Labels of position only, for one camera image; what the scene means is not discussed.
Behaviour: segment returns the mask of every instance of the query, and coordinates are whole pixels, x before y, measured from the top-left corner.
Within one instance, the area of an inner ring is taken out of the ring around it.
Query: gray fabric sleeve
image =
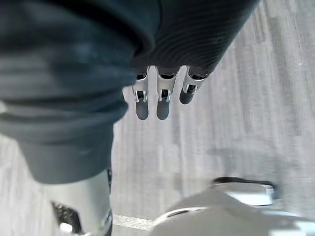
[[[103,18],[90,19],[84,9],[51,2],[0,6],[5,104],[0,132],[18,141],[35,180],[48,184],[110,168],[113,124],[127,110],[122,88],[135,81],[129,63],[142,45],[129,26],[106,11]],[[148,10],[158,12],[157,7]],[[158,21],[152,14],[144,23],[152,30],[146,30],[152,34],[147,38],[153,38]]]

